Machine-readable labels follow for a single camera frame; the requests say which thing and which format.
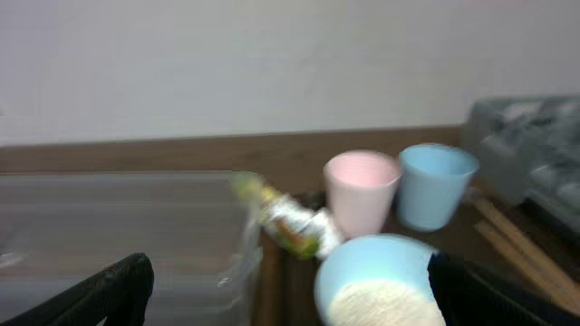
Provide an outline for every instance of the chopstick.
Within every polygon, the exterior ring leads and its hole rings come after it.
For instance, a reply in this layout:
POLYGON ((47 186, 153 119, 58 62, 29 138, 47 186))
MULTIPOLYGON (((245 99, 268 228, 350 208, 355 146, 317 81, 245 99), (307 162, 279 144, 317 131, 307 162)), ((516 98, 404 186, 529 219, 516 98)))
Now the chopstick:
POLYGON ((478 232, 483 235, 489 243, 514 265, 526 278, 532 282, 537 288, 548 295, 552 302, 562 309, 580 316, 580 302, 575 299, 574 295, 562 291, 556 287, 549 278, 546 278, 544 271, 538 269, 529 260, 532 257, 525 257, 520 253, 514 245, 512 245, 505 236, 495 230, 493 226, 485 221, 481 221, 475 225, 478 232))
POLYGON ((578 285, 564 272, 542 249, 524 235, 507 217, 485 198, 474 202, 475 207, 501 231, 525 256, 528 256, 537 267, 544 271, 548 279, 560 289, 569 291, 570 295, 580 302, 578 285))

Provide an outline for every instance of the white wall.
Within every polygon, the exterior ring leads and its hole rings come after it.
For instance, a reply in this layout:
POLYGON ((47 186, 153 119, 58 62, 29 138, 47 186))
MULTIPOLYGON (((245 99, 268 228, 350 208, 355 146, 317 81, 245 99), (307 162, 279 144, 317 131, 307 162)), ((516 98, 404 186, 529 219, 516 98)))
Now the white wall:
POLYGON ((580 91, 578 0, 2 0, 0 141, 462 122, 580 91))

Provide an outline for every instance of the dark wooden surface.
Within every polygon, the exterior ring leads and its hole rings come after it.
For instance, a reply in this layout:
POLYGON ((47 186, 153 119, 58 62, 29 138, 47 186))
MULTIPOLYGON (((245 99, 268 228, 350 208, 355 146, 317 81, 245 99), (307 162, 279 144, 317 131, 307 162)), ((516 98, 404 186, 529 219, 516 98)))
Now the dark wooden surface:
MULTIPOLYGON (((89 172, 224 169, 250 170, 264 175, 274 187, 297 194, 323 188, 321 171, 328 159, 349 149, 375 149, 396 156, 416 143, 457 145, 459 129, 395 129, 251 136, 221 139, 173 139, 134 142, 37 146, 0 149, 1 172, 89 172)), ((385 232, 418 238, 451 254, 490 266, 509 280, 529 288, 519 274, 474 231, 481 216, 469 206, 459 208, 443 230, 422 234, 390 216, 385 232)), ((518 216, 520 225, 534 225, 518 216)), ((575 264, 574 252, 559 240, 532 227, 560 258, 575 264)), ((256 326, 320 325, 314 306, 314 277, 319 263, 299 261, 262 235, 264 250, 256 291, 256 326)))

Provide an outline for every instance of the white rice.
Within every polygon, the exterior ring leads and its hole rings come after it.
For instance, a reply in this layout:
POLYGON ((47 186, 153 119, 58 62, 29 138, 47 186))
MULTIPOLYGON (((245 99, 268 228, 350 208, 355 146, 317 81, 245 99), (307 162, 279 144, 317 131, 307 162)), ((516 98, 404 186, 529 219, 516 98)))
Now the white rice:
POLYGON ((444 326, 435 301, 418 290, 388 279, 353 283, 330 304, 333 326, 444 326))

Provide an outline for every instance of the plastic cup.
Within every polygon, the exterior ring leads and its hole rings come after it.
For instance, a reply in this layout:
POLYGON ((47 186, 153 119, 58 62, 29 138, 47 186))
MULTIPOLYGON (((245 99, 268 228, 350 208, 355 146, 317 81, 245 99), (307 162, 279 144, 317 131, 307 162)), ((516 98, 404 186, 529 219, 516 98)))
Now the plastic cup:
POLYGON ((397 216, 404 225, 424 232, 438 230, 450 221, 479 168, 470 154, 441 144, 406 148, 399 163, 404 174, 397 216))
POLYGON ((400 176, 396 160, 371 150, 348 151, 326 163, 330 208, 344 236, 381 231, 400 176))

